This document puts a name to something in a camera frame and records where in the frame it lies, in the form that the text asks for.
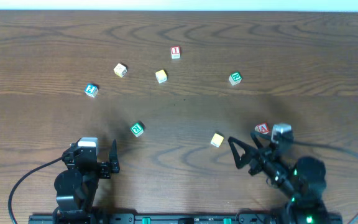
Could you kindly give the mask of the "red letter A block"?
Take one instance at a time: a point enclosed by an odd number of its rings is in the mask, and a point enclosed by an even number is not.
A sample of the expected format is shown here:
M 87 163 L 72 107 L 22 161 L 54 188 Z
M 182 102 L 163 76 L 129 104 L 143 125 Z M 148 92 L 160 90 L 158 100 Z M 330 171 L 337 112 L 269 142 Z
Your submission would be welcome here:
M 255 127 L 255 131 L 261 134 L 268 134 L 270 129 L 267 123 L 260 123 Z

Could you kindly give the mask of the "red letter I block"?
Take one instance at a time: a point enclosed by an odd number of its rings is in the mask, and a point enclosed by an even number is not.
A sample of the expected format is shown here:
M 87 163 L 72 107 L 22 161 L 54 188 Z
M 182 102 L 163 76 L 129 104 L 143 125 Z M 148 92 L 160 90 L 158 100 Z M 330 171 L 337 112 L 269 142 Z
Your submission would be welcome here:
M 181 50 L 179 46 L 174 46 L 170 48 L 170 54 L 172 59 L 178 59 L 181 57 Z

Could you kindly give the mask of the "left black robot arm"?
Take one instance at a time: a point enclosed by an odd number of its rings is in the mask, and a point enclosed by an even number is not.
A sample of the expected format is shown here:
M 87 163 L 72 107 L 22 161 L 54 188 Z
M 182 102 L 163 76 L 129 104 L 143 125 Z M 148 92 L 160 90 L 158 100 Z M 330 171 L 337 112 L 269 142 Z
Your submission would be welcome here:
M 109 215 L 94 208 L 93 202 L 99 180 L 110 179 L 120 171 L 117 142 L 114 140 L 108 161 L 99 162 L 98 138 L 83 137 L 62 154 L 67 170 L 54 182 L 58 208 L 53 223 L 109 223 Z

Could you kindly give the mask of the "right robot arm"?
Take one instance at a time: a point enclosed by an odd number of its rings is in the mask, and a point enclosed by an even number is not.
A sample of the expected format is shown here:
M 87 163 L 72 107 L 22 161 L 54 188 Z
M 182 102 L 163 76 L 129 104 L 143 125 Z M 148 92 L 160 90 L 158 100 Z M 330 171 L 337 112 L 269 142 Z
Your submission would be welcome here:
M 251 176 L 264 173 L 273 187 L 288 197 L 282 208 L 272 210 L 263 223 L 331 223 L 322 194 L 326 188 L 324 162 L 304 156 L 291 166 L 282 160 L 284 151 L 295 143 L 293 132 L 271 136 L 251 132 L 256 147 L 234 137 L 228 143 L 238 169 L 249 166 Z

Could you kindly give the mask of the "yellow block near right arm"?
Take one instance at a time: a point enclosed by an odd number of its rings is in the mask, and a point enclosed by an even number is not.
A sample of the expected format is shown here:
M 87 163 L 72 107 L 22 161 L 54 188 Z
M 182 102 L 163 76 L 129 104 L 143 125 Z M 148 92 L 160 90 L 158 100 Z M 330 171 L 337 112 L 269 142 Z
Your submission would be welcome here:
M 215 133 L 211 139 L 210 144 L 215 147 L 220 147 L 220 145 L 222 144 L 223 141 L 224 141 L 224 136 L 222 136 L 218 133 Z

